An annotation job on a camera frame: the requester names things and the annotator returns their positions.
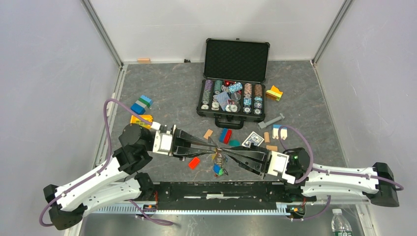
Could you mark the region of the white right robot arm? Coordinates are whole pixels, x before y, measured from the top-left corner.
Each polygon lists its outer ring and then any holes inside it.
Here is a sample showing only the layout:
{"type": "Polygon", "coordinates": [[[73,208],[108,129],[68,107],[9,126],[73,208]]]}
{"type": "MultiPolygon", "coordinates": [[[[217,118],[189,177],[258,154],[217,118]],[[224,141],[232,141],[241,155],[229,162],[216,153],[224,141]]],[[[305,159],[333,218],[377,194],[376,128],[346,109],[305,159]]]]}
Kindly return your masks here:
{"type": "Polygon", "coordinates": [[[343,168],[313,163],[302,147],[284,153],[263,147],[219,148],[218,152],[238,165],[262,177],[269,175],[282,182],[284,195],[291,201],[305,198],[351,197],[368,199],[380,207],[398,207],[393,172],[386,163],[376,162],[367,168],[343,168]]]}

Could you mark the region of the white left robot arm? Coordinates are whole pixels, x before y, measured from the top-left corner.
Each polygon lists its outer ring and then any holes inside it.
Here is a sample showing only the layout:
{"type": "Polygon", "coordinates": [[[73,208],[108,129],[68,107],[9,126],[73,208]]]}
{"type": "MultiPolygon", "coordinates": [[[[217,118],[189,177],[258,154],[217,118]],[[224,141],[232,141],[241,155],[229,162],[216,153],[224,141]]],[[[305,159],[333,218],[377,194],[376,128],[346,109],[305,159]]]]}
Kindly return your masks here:
{"type": "Polygon", "coordinates": [[[68,184],[44,187],[48,204],[42,212],[49,214],[49,226],[66,230],[107,205],[135,199],[153,200],[155,186],[148,174],[140,172],[152,160],[151,152],[179,159],[215,152],[214,144],[175,126],[167,130],[156,125],[146,129],[129,124],[119,136],[119,142],[121,147],[109,153],[95,169],[68,184]]]}

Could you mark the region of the blue key tag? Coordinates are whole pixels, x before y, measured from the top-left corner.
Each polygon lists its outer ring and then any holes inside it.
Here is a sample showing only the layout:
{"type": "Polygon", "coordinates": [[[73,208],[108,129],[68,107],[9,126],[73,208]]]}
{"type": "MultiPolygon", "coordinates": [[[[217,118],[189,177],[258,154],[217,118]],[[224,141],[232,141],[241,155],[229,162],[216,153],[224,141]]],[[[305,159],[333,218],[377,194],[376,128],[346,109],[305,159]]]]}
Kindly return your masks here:
{"type": "Polygon", "coordinates": [[[221,168],[219,165],[214,164],[214,166],[213,166],[213,171],[215,172],[215,174],[216,174],[216,175],[220,176],[219,171],[220,171],[221,169],[222,169],[222,168],[221,168]]]}

